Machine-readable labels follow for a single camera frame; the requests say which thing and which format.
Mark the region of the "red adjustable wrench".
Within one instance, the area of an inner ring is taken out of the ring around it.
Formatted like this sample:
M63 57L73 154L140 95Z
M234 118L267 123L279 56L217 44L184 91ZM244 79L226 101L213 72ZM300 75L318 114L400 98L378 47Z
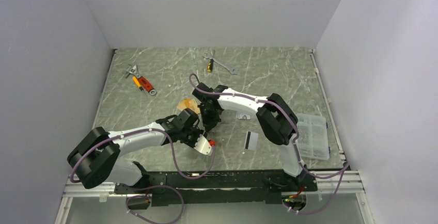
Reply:
M157 91L152 86L152 84L138 72L137 65L129 64L128 69L125 72L123 72L123 74L124 74L125 78L128 78L129 76L137 77L140 84L143 86L144 91L142 91L142 92L144 94L156 95Z

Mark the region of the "yellow black screwdriver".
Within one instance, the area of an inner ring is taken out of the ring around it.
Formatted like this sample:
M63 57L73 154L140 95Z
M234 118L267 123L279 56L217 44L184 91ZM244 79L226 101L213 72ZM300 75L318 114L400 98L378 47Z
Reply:
M207 71L212 72L214 67L214 59L209 59L209 63L207 65Z

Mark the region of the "silver open-end wrench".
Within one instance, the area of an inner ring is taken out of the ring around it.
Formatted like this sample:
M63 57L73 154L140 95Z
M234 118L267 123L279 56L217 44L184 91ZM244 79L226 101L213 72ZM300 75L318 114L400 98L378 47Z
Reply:
M210 54L205 53L203 55L203 58L205 60L214 59L214 64L217 63L218 65L224 67L225 69L227 69L229 71L230 74L233 74L233 75L237 75L238 74L238 69L237 68L235 68L233 66L230 66L230 65L228 65L228 64L218 60L217 58L215 58L214 52L212 52Z

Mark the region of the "gold credit card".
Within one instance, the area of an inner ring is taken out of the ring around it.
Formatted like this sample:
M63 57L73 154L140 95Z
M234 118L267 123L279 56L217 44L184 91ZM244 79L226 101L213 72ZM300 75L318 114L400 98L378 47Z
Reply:
M191 109L197 115L200 114L198 103L194 99L185 98L177 105L177 109L180 111L183 111L186 108Z

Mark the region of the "clear plastic screw box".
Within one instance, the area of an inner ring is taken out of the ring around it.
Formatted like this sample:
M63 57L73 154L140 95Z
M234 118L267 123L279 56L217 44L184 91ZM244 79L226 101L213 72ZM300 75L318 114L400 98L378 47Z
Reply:
M302 157L326 161L330 157L327 122L323 116L297 114L300 132L298 148Z

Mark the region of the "black base frame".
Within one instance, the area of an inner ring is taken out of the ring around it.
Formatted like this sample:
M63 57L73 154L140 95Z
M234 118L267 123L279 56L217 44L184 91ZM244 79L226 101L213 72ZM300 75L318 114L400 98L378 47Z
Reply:
M149 172L145 183L127 187L118 183L117 195L147 195L152 206L198 203L264 202L280 204L283 196L318 190L308 174L294 178L281 169L211 171L189 180L176 172Z

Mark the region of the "aluminium rail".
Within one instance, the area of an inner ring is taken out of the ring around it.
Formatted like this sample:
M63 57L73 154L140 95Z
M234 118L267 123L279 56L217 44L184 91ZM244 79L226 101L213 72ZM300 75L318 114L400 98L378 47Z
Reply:
M192 190L250 190L267 189L284 194L363 194L365 189L357 171L346 171L343 176L331 177L333 171L316 171L317 178L306 175L300 183L296 183L280 170L235 170L213 171L197 180L188 180L176 172L151 172L148 186L138 190L130 189L120 183L104 182L92 189L86 189L81 183L67 182L63 197L113 197L134 194L163 194L164 186L180 191Z

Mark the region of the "orange utility knife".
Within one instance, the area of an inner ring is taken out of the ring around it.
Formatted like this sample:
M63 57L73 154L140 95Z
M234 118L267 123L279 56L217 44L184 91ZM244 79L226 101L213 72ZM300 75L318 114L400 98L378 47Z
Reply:
M132 77L132 80L134 81L134 83L136 84L137 88L138 88L140 91L144 91L143 86L140 84L140 82L139 82L139 80L138 80L137 77L133 76L133 77Z

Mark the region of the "single silver credit card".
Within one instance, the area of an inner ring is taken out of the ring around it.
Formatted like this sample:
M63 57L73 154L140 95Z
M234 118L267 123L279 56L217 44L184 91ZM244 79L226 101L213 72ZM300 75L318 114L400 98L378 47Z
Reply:
M245 136L244 149L256 151L259 134L248 131Z

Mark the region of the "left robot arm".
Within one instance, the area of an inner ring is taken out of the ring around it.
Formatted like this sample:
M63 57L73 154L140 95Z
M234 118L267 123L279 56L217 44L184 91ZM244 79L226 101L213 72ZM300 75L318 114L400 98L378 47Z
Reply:
M186 108L178 115L126 131L107 132L101 126L96 127L67 157L73 169L71 182L82 183L86 189L104 182L122 183L135 193L142 193L149 184L146 170L138 162L126 163L119 158L144 148L172 146L177 142L210 156L212 145L198 124L198 114Z

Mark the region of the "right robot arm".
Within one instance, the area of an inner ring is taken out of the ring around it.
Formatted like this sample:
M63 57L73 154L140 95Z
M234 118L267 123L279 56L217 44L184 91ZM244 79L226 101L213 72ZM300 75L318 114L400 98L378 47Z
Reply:
M298 118L279 94L258 97L237 92L224 85L214 89L204 83L192 86L192 95L200 101L201 119L207 132L221 122L221 114L225 110L256 118L265 137L278 145L283 171L286 173L286 187L298 190L304 185L305 163L299 155L296 141L299 137Z

